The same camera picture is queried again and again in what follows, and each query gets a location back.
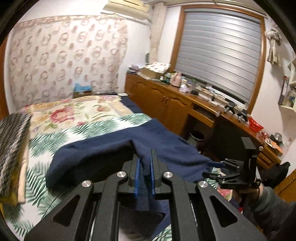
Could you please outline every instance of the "pillow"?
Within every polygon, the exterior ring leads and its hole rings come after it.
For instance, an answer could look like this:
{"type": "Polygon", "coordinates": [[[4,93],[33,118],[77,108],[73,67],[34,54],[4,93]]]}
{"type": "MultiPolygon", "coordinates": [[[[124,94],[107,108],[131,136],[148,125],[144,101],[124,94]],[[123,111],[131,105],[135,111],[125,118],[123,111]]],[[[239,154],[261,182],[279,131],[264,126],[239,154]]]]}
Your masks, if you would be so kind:
{"type": "Polygon", "coordinates": [[[16,113],[0,120],[0,197],[9,195],[10,183],[21,156],[21,147],[30,127],[30,119],[28,114],[16,113]]]}

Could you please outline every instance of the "wooden window frame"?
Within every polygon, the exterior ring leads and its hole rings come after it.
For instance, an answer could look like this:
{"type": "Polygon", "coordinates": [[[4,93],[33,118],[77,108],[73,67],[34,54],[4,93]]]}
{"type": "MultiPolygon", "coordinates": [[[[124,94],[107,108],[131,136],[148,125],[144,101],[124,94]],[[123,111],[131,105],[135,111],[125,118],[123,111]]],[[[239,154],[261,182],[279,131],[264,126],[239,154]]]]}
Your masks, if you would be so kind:
{"type": "Polygon", "coordinates": [[[257,18],[260,20],[260,29],[261,29],[261,53],[259,57],[259,63],[258,63],[258,68],[257,68],[257,74],[255,78],[255,83],[254,87],[252,90],[252,95],[249,101],[248,105],[248,114],[251,114],[254,105],[257,100],[257,96],[261,87],[262,83],[262,77],[263,77],[263,72],[264,72],[264,67],[265,67],[265,60],[266,60],[266,37],[265,37],[265,22],[264,22],[264,17],[261,15],[258,15],[253,12],[249,12],[244,9],[239,9],[236,7],[230,7],[230,6],[218,6],[218,5],[209,5],[209,4],[197,4],[197,5],[186,5],[182,6],[181,8],[181,13],[180,13],[180,18],[179,18],[179,23],[178,23],[178,28],[177,28],[177,34],[175,38],[175,43],[173,47],[173,52],[172,52],[172,57],[170,60],[170,72],[172,73],[174,71],[177,57],[178,57],[178,52],[181,44],[181,39],[182,39],[182,34],[183,34],[183,29],[184,29],[184,23],[185,23],[185,9],[190,9],[190,8],[212,8],[212,9],[223,9],[223,10],[229,10],[229,11],[234,11],[242,14],[249,15],[251,17],[257,18]]]}

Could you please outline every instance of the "floral bedspread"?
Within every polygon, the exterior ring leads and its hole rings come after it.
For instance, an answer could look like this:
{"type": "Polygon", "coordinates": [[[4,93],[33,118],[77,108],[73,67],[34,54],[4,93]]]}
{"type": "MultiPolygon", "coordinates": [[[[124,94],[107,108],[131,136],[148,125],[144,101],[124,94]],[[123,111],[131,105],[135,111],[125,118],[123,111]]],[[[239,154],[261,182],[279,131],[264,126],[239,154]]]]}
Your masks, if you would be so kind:
{"type": "Polygon", "coordinates": [[[20,112],[31,113],[30,134],[33,138],[37,133],[50,133],[132,114],[120,100],[120,96],[112,95],[84,96],[25,106],[20,112]]]}
{"type": "Polygon", "coordinates": [[[65,194],[52,193],[46,188],[45,175],[54,153],[69,143],[139,126],[151,118],[145,114],[131,114],[71,127],[52,133],[38,133],[30,140],[29,164],[26,180],[26,203],[16,207],[3,205],[5,220],[19,238],[48,214],[65,194]]]}

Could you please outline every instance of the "navy blue towel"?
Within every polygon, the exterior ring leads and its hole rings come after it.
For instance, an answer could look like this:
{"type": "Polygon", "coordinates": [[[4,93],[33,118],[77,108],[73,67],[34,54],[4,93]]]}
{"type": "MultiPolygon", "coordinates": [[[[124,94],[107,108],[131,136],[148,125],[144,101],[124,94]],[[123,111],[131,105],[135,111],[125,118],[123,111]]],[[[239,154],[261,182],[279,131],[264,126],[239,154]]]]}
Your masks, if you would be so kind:
{"type": "Polygon", "coordinates": [[[134,113],[143,113],[140,107],[138,107],[128,96],[122,96],[120,102],[134,113]]]}
{"type": "Polygon", "coordinates": [[[120,171],[134,152],[141,159],[140,190],[137,200],[122,202],[137,210],[166,213],[153,236],[170,224],[168,201],[155,201],[151,194],[151,149],[168,165],[169,171],[185,181],[202,180],[211,160],[198,153],[183,138],[168,131],[157,119],[145,124],[63,146],[54,155],[46,174],[49,189],[66,191],[84,180],[105,180],[120,171]]]}

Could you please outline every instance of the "air conditioner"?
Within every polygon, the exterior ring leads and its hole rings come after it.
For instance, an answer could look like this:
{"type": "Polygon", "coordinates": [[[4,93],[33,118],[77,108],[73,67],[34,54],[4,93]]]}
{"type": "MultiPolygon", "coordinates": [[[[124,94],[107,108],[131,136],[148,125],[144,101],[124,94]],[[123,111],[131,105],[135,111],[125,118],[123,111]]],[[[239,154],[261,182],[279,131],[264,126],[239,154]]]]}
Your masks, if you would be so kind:
{"type": "Polygon", "coordinates": [[[144,20],[148,18],[149,5],[140,0],[109,0],[104,10],[144,20]]]}

